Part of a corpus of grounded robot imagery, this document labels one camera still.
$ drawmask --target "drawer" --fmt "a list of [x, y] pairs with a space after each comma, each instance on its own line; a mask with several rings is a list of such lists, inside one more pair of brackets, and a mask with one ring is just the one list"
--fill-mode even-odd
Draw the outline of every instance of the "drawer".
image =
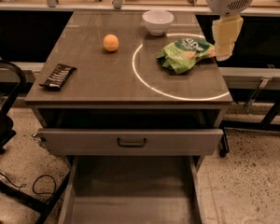
[[189, 157], [75, 156], [59, 224], [205, 223]]
[[220, 129], [38, 131], [48, 151], [57, 155], [211, 155], [222, 134]]

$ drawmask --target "white bowl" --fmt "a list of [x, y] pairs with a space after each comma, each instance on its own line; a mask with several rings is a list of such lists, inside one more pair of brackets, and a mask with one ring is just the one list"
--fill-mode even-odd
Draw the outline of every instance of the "white bowl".
[[143, 14], [148, 31], [153, 35], [164, 34], [171, 26], [174, 15], [165, 10], [150, 10]]

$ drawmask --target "brown tabletop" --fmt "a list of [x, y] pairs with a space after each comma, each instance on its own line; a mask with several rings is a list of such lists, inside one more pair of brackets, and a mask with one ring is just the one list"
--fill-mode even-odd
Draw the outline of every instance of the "brown tabletop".
[[[203, 36], [193, 14], [173, 12], [171, 29], [153, 36], [143, 11], [75, 11], [64, 28], [25, 101], [28, 105], [222, 104], [231, 96], [214, 59], [197, 63], [183, 75], [161, 68], [156, 56], [183, 37]], [[119, 49], [103, 47], [106, 35], [119, 39]], [[61, 91], [39, 86], [58, 63], [77, 68]]]

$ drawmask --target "drawer front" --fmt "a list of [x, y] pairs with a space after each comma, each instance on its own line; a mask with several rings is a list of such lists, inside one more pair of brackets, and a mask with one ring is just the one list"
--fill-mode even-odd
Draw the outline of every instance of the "drawer front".
[[38, 131], [49, 152], [58, 155], [210, 155], [222, 134], [220, 129]]

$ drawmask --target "table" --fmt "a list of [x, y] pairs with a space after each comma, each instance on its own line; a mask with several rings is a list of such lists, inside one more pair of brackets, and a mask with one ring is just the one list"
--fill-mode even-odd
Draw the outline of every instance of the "table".
[[[157, 63], [168, 43], [203, 37], [193, 14], [173, 12], [170, 31], [153, 36], [142, 13], [75, 11], [26, 96], [49, 152], [74, 157], [60, 223], [204, 223], [196, 175], [217, 148], [231, 95], [213, 59], [181, 76]], [[108, 34], [119, 38], [116, 52], [103, 48]], [[77, 70], [61, 91], [46, 91], [38, 84], [57, 63]]]

